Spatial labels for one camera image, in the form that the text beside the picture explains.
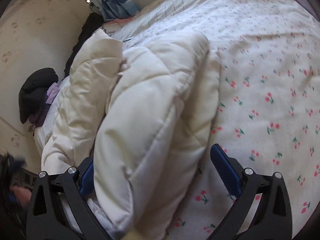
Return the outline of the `person's left hand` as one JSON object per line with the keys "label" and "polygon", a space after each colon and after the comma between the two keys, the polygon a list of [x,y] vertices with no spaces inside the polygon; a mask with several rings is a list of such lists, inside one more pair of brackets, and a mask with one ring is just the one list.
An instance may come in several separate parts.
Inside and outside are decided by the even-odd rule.
{"label": "person's left hand", "polygon": [[21,186],[11,186],[10,191],[15,195],[20,206],[26,209],[31,200],[31,191]]}

